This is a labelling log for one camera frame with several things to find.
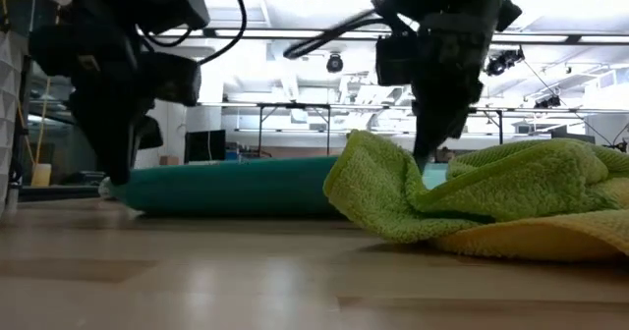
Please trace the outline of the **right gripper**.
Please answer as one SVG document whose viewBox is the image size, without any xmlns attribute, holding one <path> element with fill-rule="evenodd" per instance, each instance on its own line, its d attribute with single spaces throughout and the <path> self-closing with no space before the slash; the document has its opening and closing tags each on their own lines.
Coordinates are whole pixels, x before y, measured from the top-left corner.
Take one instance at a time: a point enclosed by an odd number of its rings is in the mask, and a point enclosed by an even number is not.
<svg viewBox="0 0 629 330">
<path fill-rule="evenodd" d="M 414 73 L 412 111 L 416 116 L 413 148 L 423 172 L 430 156 L 449 138 L 463 133 L 471 106 L 484 85 L 479 80 L 486 58 L 486 35 L 451 29 L 418 31 L 418 69 Z"/>
</svg>

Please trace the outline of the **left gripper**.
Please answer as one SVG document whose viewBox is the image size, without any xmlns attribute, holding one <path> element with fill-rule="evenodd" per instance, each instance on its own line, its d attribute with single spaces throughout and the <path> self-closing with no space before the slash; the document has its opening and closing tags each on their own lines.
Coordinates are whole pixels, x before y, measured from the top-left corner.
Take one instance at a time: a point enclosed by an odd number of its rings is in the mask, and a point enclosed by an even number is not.
<svg viewBox="0 0 629 330">
<path fill-rule="evenodd" d="M 154 99 L 77 89 L 68 108 L 114 185 L 129 182 L 137 149 L 163 144 L 159 124 L 147 115 L 155 108 Z"/>
</svg>

